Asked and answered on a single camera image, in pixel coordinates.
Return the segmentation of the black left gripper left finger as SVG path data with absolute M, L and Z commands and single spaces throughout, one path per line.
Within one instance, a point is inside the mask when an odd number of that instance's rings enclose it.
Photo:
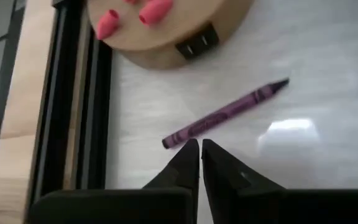
M 182 187 L 191 193 L 191 223 L 197 224 L 200 182 L 200 148 L 196 139 L 188 140 L 149 183 L 147 188 Z

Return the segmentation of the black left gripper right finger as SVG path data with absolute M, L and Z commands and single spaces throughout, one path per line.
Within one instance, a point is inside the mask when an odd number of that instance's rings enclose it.
M 284 187 L 204 139 L 203 179 L 214 223 L 278 223 Z

